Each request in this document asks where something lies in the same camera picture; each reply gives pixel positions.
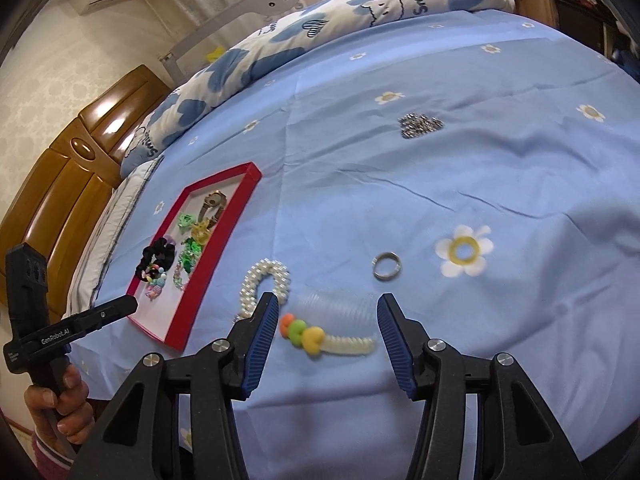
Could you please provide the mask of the left hand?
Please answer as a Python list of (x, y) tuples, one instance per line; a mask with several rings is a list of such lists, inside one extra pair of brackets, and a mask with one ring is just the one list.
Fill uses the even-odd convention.
[(56, 428), (70, 444), (82, 445), (94, 427), (93, 408), (87, 401), (89, 389), (76, 366), (69, 365), (63, 376), (64, 389), (60, 396), (52, 390), (31, 385), (24, 392), (24, 401), (40, 440), (63, 453), (48, 415), (53, 412)]

